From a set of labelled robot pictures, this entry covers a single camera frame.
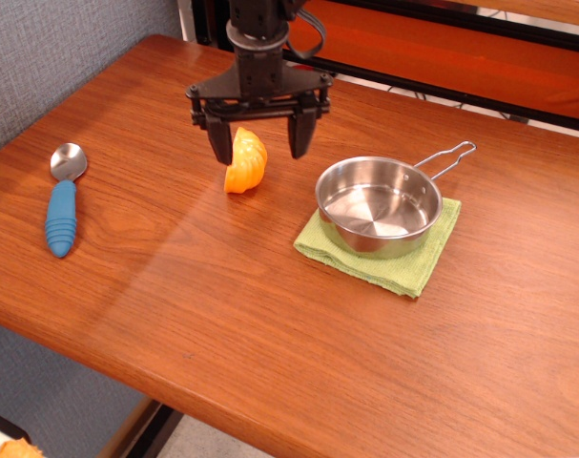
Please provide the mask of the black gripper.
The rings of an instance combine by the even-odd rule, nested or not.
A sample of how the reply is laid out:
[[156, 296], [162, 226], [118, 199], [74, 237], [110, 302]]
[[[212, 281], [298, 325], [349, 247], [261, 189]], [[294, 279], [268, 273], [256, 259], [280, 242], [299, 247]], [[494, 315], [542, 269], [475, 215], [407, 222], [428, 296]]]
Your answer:
[[269, 39], [230, 32], [228, 38], [235, 51], [232, 66], [186, 91], [192, 122], [207, 130], [217, 161], [229, 166], [233, 161], [229, 122], [287, 116], [291, 156], [303, 157], [317, 119], [330, 111], [333, 78], [287, 66], [283, 60], [286, 32]]

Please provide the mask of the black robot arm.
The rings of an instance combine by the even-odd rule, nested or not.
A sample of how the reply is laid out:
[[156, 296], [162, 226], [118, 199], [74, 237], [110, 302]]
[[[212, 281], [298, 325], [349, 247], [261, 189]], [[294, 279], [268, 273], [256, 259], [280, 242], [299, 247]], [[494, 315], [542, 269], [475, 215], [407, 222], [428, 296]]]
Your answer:
[[[307, 153], [317, 121], [330, 110], [328, 92], [333, 77], [284, 62], [284, 49], [308, 59], [325, 43], [325, 27], [303, 6], [302, 1], [230, 3], [226, 32], [235, 61], [225, 73], [186, 91], [193, 123], [208, 133], [218, 162], [233, 162], [230, 124], [238, 121], [284, 117], [292, 157], [298, 159]], [[307, 52], [295, 50], [289, 42], [289, 23], [297, 18], [309, 23], [321, 37]]]

